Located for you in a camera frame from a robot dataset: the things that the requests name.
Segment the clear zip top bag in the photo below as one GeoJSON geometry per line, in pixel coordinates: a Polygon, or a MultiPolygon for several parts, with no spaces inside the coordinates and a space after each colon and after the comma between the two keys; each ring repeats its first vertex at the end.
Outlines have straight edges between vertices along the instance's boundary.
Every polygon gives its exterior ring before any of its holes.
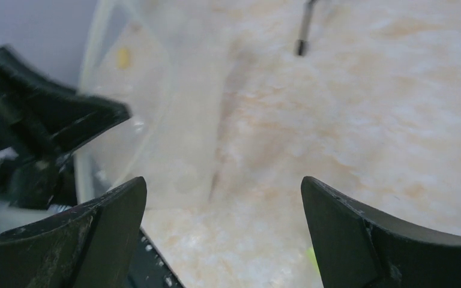
{"type": "Polygon", "coordinates": [[[218,126],[231,70],[227,1],[99,1],[79,92],[125,103],[131,118],[76,152],[80,202],[131,178],[147,208],[202,206],[211,198],[218,126]],[[127,47],[131,65],[117,67],[127,47]]]}

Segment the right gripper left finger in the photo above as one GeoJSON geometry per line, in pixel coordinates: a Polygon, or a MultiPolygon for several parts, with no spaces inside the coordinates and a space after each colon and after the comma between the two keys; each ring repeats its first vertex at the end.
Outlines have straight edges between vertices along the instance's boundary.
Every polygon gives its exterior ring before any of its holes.
{"type": "Polygon", "coordinates": [[[124,287],[146,205],[136,177],[0,234],[0,287],[124,287]]]}

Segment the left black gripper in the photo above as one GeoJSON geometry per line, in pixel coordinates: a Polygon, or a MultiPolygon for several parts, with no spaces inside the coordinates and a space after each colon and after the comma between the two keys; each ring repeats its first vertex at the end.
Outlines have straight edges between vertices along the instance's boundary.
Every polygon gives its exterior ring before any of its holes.
{"type": "Polygon", "coordinates": [[[0,200],[45,209],[58,197],[75,150],[130,119],[129,107],[99,95],[79,95],[0,46],[0,200]]]}

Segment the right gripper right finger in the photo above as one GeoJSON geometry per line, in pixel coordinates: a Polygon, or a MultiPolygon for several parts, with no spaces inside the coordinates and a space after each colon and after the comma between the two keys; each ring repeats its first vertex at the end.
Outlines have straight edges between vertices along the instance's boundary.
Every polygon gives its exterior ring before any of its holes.
{"type": "Polygon", "coordinates": [[[461,236],[399,219],[310,176],[301,196],[324,287],[461,287],[461,236]]]}

